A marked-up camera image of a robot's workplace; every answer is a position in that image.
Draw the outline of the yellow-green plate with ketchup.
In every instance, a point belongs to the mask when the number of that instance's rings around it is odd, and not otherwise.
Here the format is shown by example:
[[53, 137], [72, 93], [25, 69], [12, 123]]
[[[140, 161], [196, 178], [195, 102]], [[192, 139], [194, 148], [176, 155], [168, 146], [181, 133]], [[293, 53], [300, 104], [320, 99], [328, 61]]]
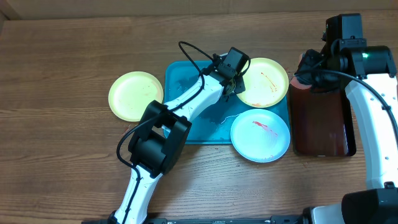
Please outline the yellow-green plate with ketchup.
[[158, 79], [147, 72], [135, 71], [120, 76], [109, 89], [108, 104], [120, 119], [140, 121], [148, 104], [162, 103], [164, 91]]

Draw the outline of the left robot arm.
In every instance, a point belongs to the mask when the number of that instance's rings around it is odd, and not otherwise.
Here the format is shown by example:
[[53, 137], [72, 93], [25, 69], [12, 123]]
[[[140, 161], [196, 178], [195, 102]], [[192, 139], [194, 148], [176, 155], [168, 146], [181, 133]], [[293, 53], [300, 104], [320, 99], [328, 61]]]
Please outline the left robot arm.
[[198, 80], [176, 99], [164, 104], [152, 101], [137, 126], [119, 141], [117, 158], [131, 170], [121, 206], [107, 223], [144, 223], [155, 187], [178, 161], [192, 121], [222, 97], [245, 90], [243, 75], [251, 59], [232, 47], [214, 54], [211, 63], [198, 70]]

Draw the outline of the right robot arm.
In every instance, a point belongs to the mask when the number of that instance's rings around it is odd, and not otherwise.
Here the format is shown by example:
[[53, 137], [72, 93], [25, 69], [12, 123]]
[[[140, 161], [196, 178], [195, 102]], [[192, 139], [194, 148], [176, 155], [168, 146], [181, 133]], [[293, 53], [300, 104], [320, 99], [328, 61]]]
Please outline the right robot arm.
[[397, 69], [385, 45], [368, 46], [361, 15], [326, 20], [321, 52], [308, 50], [294, 79], [314, 89], [342, 87], [361, 136], [366, 187], [340, 203], [310, 207], [304, 223], [397, 223]]

